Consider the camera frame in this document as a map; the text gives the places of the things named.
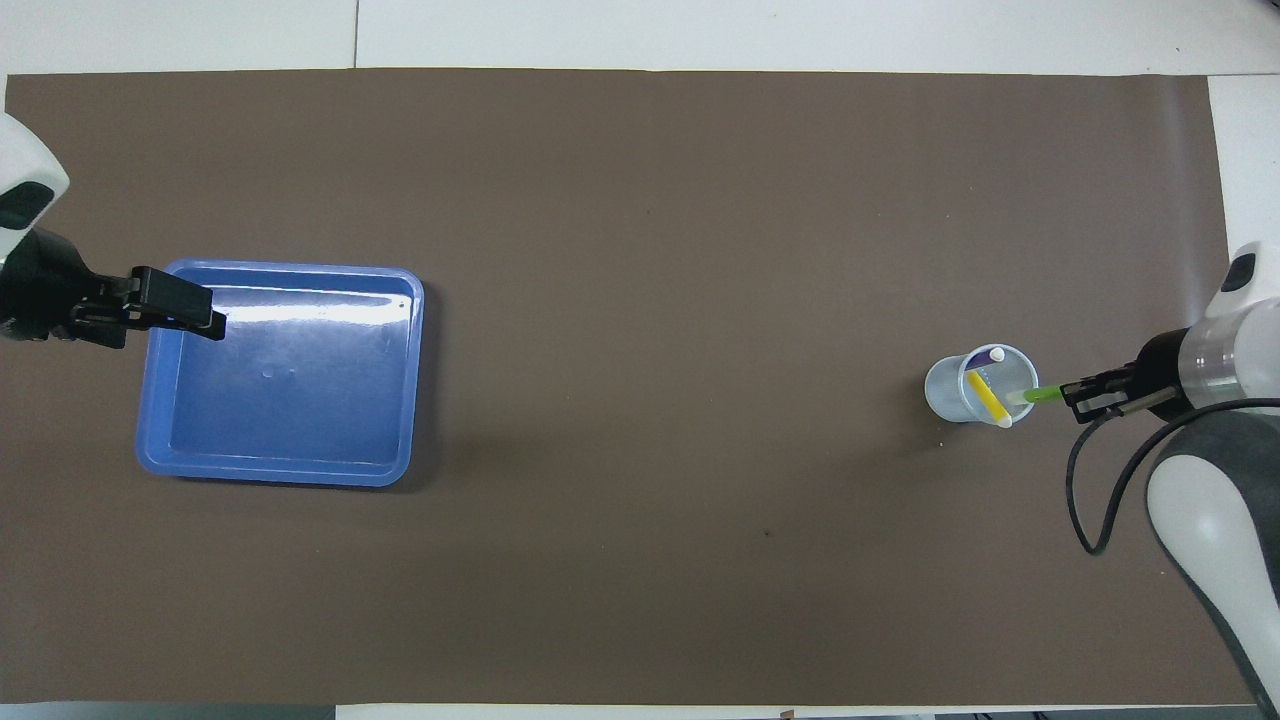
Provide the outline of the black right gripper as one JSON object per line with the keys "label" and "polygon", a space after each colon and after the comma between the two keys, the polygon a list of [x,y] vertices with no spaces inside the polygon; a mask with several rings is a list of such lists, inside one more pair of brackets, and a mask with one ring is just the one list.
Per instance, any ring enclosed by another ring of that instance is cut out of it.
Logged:
{"label": "black right gripper", "polygon": [[1170,391],[1171,395],[1148,410],[1162,421],[1174,421],[1193,407],[1187,400],[1179,375],[1179,354],[1189,328],[1167,331],[1148,340],[1133,366],[1120,366],[1060,386],[1064,401],[1070,401],[1075,421],[1087,425],[1124,405]]}

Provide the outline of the yellow marker pen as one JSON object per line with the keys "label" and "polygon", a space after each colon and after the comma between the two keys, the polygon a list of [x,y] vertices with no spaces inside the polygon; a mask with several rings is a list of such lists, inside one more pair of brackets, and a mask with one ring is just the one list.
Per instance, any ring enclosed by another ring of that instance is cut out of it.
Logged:
{"label": "yellow marker pen", "polygon": [[982,407],[988,413],[992,423],[1002,429],[1012,427],[1012,415],[1004,402],[996,396],[989,383],[978,370],[966,370],[965,380],[978,397]]}

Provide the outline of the clear plastic cup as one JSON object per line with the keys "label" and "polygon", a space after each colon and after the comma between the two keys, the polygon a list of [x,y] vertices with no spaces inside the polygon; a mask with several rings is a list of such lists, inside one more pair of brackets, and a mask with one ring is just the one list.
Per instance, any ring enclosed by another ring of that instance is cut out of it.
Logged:
{"label": "clear plastic cup", "polygon": [[1030,359],[1020,350],[1009,345],[980,345],[964,355],[952,355],[938,360],[925,374],[924,396],[931,410],[941,419],[951,423],[983,423],[996,427],[978,397],[965,380],[965,364],[982,348],[1002,346],[1006,357],[1002,363],[978,370],[996,396],[1012,415],[1012,425],[1027,416],[1033,405],[1005,404],[1004,396],[1015,389],[1038,387],[1039,373]]}

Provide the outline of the blue plastic tray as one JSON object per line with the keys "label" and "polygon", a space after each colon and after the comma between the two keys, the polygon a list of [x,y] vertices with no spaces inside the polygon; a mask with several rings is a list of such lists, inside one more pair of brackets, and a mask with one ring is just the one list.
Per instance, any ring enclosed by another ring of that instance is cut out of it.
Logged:
{"label": "blue plastic tray", "polygon": [[219,341],[151,331],[134,454],[157,475],[385,488],[408,470],[428,293],[393,266],[180,259]]}

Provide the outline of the brown table mat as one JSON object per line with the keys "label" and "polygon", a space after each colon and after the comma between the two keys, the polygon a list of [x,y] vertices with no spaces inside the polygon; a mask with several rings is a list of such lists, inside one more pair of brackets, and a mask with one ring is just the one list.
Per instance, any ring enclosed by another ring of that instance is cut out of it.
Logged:
{"label": "brown table mat", "polygon": [[18,76],[116,274],[401,266],[387,489],[157,477],[145,337],[0,341],[0,703],[1234,705],[1129,489],[1082,552],[1070,413],[941,421],[927,369],[1052,382],[1228,268],[1185,76]]}

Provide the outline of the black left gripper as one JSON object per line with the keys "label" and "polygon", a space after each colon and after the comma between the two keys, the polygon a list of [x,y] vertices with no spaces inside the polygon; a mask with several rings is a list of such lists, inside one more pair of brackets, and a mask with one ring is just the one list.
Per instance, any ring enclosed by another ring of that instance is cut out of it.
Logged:
{"label": "black left gripper", "polygon": [[151,329],[218,342],[227,315],[212,307],[210,288],[152,266],[96,275],[70,241],[41,228],[27,232],[0,268],[0,338],[124,348],[132,331]]}

